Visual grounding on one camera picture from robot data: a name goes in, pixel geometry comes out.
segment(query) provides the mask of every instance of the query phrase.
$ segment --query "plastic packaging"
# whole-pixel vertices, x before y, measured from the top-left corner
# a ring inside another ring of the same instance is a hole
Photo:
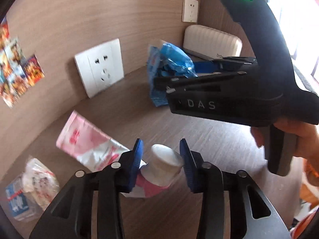
[[[132,198],[150,198],[167,190],[183,167],[182,157],[173,149],[155,144],[152,158],[140,168],[132,192],[124,194]]]
[[[76,111],[68,119],[56,141],[56,146],[92,172],[104,169],[118,161],[122,153],[129,151]]]
[[[153,79],[159,76],[183,75],[197,77],[195,67],[188,55],[173,44],[163,40],[153,41],[149,46],[147,73],[150,84],[150,98],[156,107],[167,105],[165,92],[154,89]]]
[[[23,193],[44,210],[60,191],[59,183],[54,175],[38,159],[31,158],[22,176]]]
[[[28,222],[42,215],[42,210],[36,202],[27,198],[23,193],[22,174],[5,188],[5,193],[11,215],[15,220]]]

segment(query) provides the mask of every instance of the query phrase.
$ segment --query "person's arm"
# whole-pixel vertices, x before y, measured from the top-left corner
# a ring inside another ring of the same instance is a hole
[[[280,118],[274,123],[274,126],[286,133],[298,136],[294,156],[307,159],[310,168],[313,169],[313,175],[307,174],[308,180],[312,185],[319,186],[319,177],[317,177],[319,173],[319,135],[317,133],[317,126],[287,118]],[[257,146],[263,146],[264,137],[259,129],[252,127],[250,131]]]

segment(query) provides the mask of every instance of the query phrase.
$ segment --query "wooden table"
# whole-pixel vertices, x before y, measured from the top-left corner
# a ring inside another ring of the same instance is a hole
[[[291,224],[299,199],[301,159],[294,159],[287,177],[273,175],[267,171],[264,151],[256,147],[249,127],[174,115],[167,106],[156,108],[149,99],[145,68],[132,72],[95,98],[81,101],[74,109],[128,148],[133,147],[136,138],[143,139],[143,159],[146,162],[153,144],[164,144],[179,151],[180,139],[186,138],[191,150],[200,152],[205,161],[221,170],[234,173],[239,169],[246,170],[270,199],[285,224]],[[71,111],[52,123],[10,168],[0,184],[1,205],[5,211],[8,211],[8,204],[4,187],[23,171],[30,155],[54,172],[60,185],[64,185],[77,170],[83,169],[80,163],[55,146],[70,114]],[[183,172],[169,190],[151,199],[121,196],[126,238],[194,239],[201,201],[201,194],[190,192]],[[28,238],[36,220],[29,223],[12,220],[12,223]],[[96,238],[96,227],[92,231],[93,238]]]

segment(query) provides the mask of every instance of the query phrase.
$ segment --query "blue and white package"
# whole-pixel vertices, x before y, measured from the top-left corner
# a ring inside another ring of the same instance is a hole
[[[167,105],[168,101],[164,91],[154,89],[153,80],[155,77],[176,75],[188,78],[197,77],[190,57],[180,48],[163,40],[149,47],[147,74],[150,84],[150,98],[156,107]]]
[[[31,202],[23,193],[22,175],[19,175],[5,188],[5,193],[14,219],[30,221],[39,217],[36,204]]]

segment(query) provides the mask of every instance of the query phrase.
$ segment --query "power outlet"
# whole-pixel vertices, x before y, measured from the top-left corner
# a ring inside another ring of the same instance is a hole
[[[197,0],[183,0],[183,22],[196,23],[198,17],[198,1]]]
[[[75,55],[75,62],[89,98],[124,77],[119,39]]]

